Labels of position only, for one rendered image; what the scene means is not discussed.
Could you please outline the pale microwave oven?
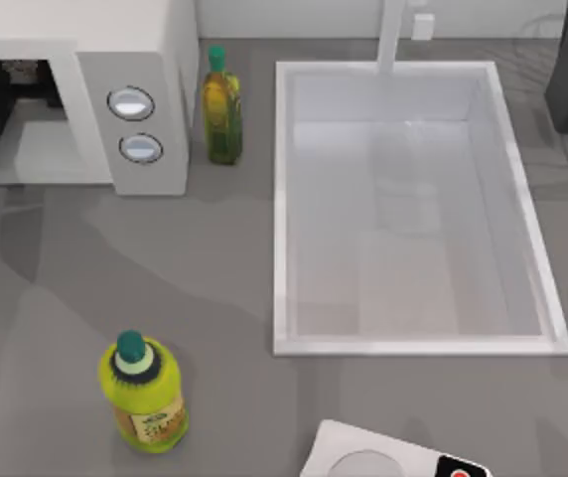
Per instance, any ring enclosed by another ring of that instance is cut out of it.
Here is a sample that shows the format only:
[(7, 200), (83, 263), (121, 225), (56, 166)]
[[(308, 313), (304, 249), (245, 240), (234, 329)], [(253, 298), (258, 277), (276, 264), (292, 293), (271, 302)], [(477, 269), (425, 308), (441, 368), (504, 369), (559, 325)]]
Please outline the pale microwave oven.
[[(0, 63), (14, 109), (0, 137), (1, 185), (110, 185), (180, 196), (199, 79), (195, 0), (0, 0)], [(135, 86), (153, 114), (125, 121), (108, 94)], [(153, 135), (163, 156), (135, 164), (119, 140)]]

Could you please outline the white wall socket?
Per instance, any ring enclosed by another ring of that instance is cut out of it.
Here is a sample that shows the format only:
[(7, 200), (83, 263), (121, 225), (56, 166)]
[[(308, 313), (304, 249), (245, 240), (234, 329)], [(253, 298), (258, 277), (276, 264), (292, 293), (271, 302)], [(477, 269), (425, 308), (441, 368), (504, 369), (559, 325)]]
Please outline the white wall socket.
[(413, 41), (430, 41), (434, 37), (435, 15), (418, 13), (414, 15), (411, 39)]

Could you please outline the tall white tap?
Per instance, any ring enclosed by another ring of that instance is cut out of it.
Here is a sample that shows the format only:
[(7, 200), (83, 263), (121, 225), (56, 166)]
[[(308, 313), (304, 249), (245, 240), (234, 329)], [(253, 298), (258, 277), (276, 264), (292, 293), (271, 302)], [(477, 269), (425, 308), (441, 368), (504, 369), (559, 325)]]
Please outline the tall white tap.
[(406, 0), (383, 0), (376, 67), (380, 75), (391, 75)]

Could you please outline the round grey microwave knob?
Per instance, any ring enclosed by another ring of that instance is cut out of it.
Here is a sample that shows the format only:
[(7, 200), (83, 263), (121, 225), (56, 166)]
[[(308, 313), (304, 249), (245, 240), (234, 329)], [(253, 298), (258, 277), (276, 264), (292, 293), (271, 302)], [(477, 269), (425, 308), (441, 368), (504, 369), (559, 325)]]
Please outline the round grey microwave knob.
[(153, 97), (144, 89), (127, 86), (111, 91), (107, 96), (109, 110), (125, 121), (142, 121), (155, 110)]
[(138, 133), (119, 140), (119, 152), (123, 158), (135, 164), (151, 164), (164, 153), (162, 143), (153, 135)]

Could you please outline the tall olive oil bottle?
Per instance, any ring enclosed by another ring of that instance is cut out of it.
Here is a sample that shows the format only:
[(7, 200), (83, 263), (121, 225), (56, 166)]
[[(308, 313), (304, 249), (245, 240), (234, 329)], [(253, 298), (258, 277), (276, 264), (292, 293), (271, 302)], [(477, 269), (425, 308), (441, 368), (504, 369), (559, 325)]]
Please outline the tall olive oil bottle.
[(202, 87), (202, 110), (209, 160), (232, 166), (242, 154), (243, 127), (238, 77), (226, 69), (226, 51), (212, 45), (210, 70)]

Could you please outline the white kitchen scale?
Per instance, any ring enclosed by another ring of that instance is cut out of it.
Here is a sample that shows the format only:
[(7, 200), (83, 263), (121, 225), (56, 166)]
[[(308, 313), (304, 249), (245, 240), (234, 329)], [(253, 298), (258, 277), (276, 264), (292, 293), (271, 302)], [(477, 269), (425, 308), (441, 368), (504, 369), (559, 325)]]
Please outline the white kitchen scale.
[(461, 457), (332, 419), (321, 421), (299, 477), (494, 477)]

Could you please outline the white sink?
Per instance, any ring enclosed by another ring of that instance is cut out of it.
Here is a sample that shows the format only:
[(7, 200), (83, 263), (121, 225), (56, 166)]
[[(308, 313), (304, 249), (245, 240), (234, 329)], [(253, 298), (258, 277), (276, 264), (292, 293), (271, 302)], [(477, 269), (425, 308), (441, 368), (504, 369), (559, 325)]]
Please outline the white sink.
[(497, 66), (280, 61), (277, 356), (568, 356)]

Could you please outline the squat yellow-green bottle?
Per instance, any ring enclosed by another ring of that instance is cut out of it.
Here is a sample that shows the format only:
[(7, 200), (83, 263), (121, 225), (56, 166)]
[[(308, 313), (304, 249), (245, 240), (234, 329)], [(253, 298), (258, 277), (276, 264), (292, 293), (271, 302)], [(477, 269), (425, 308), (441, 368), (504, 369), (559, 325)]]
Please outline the squat yellow-green bottle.
[(174, 354), (137, 330), (121, 332), (101, 356), (97, 378), (121, 437), (141, 452), (169, 451), (189, 429)]

